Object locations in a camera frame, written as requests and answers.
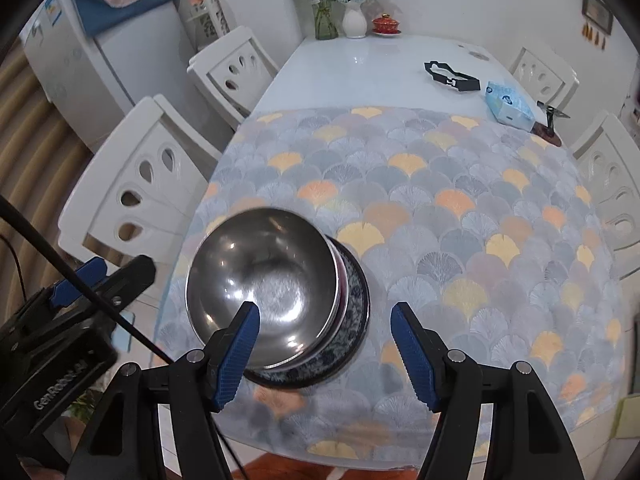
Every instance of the patterned tablecloth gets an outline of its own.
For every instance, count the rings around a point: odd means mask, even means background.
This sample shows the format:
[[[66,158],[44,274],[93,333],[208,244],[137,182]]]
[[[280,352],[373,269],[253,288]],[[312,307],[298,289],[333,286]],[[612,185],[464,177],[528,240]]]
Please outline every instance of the patterned tablecloth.
[[[406,108],[248,120],[210,181],[166,294],[156,341],[172,357],[202,346],[184,299],[196,248],[223,219],[263,205],[301,214],[357,256],[370,326],[356,357],[324,383],[280,392],[243,379],[216,416],[232,439],[337,466],[420,465],[437,416],[416,399],[391,337],[397,301],[478,363],[530,362],[569,431],[613,407],[625,367],[622,302],[564,148]],[[490,428],[484,406],[476,460]]]

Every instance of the white chair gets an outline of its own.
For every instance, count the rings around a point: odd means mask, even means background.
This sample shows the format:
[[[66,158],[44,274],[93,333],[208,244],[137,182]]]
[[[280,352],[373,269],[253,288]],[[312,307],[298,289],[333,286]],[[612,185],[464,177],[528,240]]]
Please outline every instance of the white chair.
[[[570,150],[613,249],[640,242],[640,149],[620,120],[601,111]],[[635,269],[628,267],[634,265],[618,263],[618,270],[628,275],[640,268],[640,260]]]
[[[237,27],[193,56],[187,72],[223,119],[236,129],[278,73],[248,27]]]
[[[58,245],[78,260],[95,256],[93,238],[126,256],[146,254],[157,267],[145,292],[158,306],[182,240],[207,189],[187,154],[212,168],[221,153],[164,96],[143,98],[94,155],[60,218]],[[117,267],[107,262],[108,273]]]
[[[580,82],[574,69],[537,38],[523,38],[510,72],[534,101],[562,110]]]

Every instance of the metal screw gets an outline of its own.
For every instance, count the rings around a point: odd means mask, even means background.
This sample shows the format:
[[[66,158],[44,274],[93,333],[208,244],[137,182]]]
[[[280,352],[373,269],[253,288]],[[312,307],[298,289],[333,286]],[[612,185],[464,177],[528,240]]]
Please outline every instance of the metal screw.
[[[466,355],[462,350],[449,350],[447,357],[455,363],[461,363],[466,359]]]
[[[516,370],[519,371],[521,374],[527,375],[531,373],[531,365],[524,361],[518,361],[516,363]]]
[[[135,363],[126,363],[120,367],[120,373],[125,377],[129,377],[138,371],[138,365]]]
[[[191,350],[187,354],[187,361],[190,363],[198,363],[204,359],[204,352],[202,350]]]

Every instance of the picture frame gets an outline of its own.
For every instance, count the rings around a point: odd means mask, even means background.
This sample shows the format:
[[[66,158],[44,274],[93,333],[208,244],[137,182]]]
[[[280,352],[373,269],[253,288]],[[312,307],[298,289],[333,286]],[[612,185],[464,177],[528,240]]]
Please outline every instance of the picture frame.
[[[602,0],[582,0],[582,14],[602,32],[611,35],[613,12]]]

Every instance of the vase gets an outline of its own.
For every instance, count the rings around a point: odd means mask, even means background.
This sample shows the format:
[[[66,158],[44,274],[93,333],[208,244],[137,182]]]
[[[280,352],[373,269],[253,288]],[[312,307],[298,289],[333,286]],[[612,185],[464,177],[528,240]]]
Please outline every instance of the vase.
[[[310,0],[314,9],[316,40],[332,40],[338,37],[338,29],[331,17],[331,0]]]
[[[364,38],[367,34],[367,20],[360,9],[360,3],[347,2],[344,6],[346,7],[342,19],[344,35],[354,40]]]

